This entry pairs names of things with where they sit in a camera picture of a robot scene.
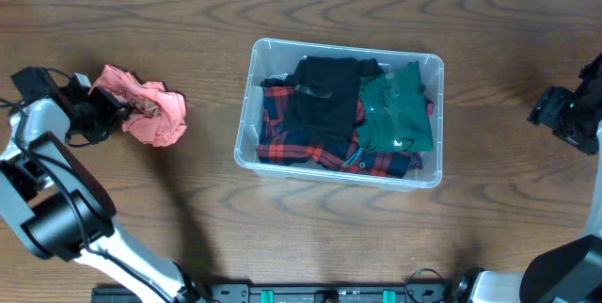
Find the salmon pink printed shirt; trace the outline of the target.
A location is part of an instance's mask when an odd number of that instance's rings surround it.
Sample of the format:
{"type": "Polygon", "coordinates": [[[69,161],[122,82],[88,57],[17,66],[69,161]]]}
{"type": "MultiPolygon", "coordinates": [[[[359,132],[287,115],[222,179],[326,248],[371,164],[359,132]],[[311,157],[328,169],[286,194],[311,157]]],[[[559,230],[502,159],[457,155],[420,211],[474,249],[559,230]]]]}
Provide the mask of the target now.
{"type": "Polygon", "coordinates": [[[132,108],[121,129],[143,144],[171,146],[187,129],[185,98],[179,92],[168,91],[164,82],[142,81],[135,72],[105,64],[92,87],[108,91],[132,108]]]}

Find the dark green shirt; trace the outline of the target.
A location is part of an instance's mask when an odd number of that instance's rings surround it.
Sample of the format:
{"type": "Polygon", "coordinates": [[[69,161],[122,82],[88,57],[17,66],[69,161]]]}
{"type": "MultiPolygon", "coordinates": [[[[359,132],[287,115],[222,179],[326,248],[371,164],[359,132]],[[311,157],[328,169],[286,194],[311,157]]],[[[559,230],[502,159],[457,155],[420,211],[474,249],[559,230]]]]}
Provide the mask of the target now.
{"type": "Polygon", "coordinates": [[[428,102],[417,61],[396,72],[360,79],[365,111],[357,142],[367,152],[430,152],[434,149],[428,102]]]}

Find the red navy plaid shirt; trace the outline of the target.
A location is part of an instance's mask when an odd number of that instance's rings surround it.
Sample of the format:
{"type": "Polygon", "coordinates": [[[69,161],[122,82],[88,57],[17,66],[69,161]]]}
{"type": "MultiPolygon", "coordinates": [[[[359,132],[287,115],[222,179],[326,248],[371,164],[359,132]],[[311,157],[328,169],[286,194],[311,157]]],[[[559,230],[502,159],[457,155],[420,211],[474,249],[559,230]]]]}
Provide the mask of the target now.
{"type": "Polygon", "coordinates": [[[417,152],[366,152],[359,149],[356,136],[349,143],[323,142],[288,129],[284,115],[293,88],[264,87],[262,91],[262,128],[256,153],[264,164],[288,167],[314,162],[327,170],[392,178],[423,168],[417,152]]]}

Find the large black shirt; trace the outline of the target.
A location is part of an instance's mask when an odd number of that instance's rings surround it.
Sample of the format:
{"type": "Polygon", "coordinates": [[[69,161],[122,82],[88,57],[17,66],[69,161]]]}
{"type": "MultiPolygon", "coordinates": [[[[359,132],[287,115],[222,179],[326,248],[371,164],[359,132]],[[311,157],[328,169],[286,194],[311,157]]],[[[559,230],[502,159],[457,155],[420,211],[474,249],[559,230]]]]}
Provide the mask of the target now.
{"type": "Polygon", "coordinates": [[[262,87],[333,88],[336,85],[358,84],[361,76],[383,73],[375,59],[331,58],[307,56],[300,60],[293,72],[284,79],[271,77],[261,82],[262,87]]]}

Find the black garment with tape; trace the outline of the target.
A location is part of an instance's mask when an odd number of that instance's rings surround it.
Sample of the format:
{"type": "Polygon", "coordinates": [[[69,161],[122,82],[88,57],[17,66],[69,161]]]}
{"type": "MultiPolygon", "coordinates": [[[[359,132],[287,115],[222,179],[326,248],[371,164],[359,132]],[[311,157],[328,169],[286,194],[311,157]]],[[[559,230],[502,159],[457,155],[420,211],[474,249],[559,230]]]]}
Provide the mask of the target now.
{"type": "Polygon", "coordinates": [[[362,64],[354,58],[307,56],[291,78],[285,126],[316,139],[351,140],[362,64]]]}

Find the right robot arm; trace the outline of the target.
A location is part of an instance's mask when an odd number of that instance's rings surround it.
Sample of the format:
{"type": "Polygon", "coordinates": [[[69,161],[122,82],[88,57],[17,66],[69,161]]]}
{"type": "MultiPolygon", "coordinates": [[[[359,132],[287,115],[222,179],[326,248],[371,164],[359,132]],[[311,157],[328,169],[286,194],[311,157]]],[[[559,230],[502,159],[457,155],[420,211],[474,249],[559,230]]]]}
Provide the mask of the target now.
{"type": "MultiPolygon", "coordinates": [[[[549,87],[528,116],[559,140],[589,156],[601,155],[601,57],[585,65],[574,91],[549,87]]],[[[479,271],[459,298],[469,303],[601,303],[601,172],[582,236],[547,251],[519,274],[479,271]]]]}

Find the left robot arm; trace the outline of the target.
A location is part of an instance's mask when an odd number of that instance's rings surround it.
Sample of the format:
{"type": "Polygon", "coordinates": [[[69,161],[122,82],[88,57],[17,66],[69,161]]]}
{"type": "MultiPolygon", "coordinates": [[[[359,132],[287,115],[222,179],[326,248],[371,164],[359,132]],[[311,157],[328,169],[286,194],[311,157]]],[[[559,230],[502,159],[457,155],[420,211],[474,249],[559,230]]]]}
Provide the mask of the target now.
{"type": "Polygon", "coordinates": [[[83,74],[59,86],[53,70],[12,75],[22,95],[8,108],[10,141],[1,154],[1,216],[35,256],[88,265],[143,302],[207,302],[174,262],[140,243],[119,223],[114,202],[71,153],[71,138],[105,141],[132,108],[83,74]]]}

